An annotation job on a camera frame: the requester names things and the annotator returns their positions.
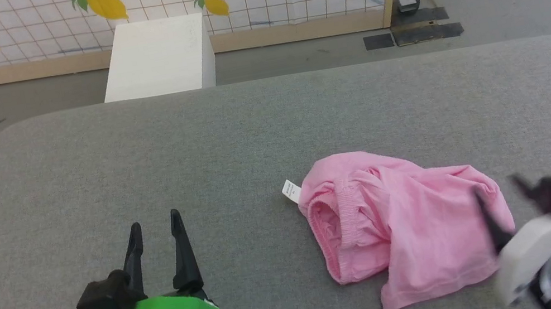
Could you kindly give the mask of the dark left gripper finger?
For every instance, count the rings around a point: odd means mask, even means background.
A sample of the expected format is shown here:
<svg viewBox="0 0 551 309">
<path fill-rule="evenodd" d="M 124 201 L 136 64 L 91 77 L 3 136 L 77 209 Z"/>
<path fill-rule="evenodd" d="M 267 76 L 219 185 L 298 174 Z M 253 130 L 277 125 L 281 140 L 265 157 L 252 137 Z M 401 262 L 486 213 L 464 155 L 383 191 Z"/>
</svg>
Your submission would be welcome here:
<svg viewBox="0 0 551 309">
<path fill-rule="evenodd" d="M 199 294 L 199 292 L 203 292 L 204 279 L 200 273 L 183 218 L 177 209 L 170 211 L 170 231 L 175 240 L 176 253 L 174 289 L 185 296 Z"/>
<path fill-rule="evenodd" d="M 129 276 L 127 284 L 128 293 L 130 294 L 130 299 L 139 302 L 147 298 L 147 294 L 145 294 L 143 287 L 141 258 L 144 252 L 144 246 L 141 225 L 139 222 L 133 223 L 131 226 L 126 251 L 123 271 Z"/>
</svg>

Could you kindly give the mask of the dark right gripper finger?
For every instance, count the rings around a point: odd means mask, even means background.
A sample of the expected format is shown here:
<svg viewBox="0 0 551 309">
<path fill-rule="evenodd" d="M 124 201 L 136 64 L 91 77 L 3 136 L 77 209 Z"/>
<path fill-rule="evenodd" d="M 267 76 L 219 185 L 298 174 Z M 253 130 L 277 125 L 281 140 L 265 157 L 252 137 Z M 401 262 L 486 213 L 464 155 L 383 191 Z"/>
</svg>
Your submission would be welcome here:
<svg viewBox="0 0 551 309">
<path fill-rule="evenodd" d="M 535 207 L 543 205 L 543 189 L 540 183 L 532 184 L 520 173 L 514 173 L 509 176 L 509 181 L 515 186 L 517 191 Z"/>
<path fill-rule="evenodd" d="M 473 189 L 472 195 L 476 200 L 477 207 L 479 207 L 481 217 L 483 218 L 487 233 L 493 245 L 494 253 L 501 253 L 504 247 L 513 238 L 515 232 L 506 230 L 498 224 L 493 214 L 488 210 L 485 199 L 483 199 L 482 195 L 476 189 Z"/>
</svg>

